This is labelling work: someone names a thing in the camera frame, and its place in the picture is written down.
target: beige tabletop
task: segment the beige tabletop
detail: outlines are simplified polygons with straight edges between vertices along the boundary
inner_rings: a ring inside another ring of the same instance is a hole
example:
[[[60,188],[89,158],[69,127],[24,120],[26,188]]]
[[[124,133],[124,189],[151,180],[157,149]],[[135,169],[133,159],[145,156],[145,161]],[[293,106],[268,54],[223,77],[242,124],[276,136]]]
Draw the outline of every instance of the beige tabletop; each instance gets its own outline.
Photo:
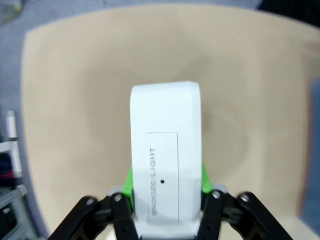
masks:
[[[124,183],[131,88],[175,81],[200,85],[211,180],[293,218],[305,184],[309,84],[319,75],[320,31],[243,9],[120,8],[28,32],[27,152],[49,230],[82,196],[102,198]]]

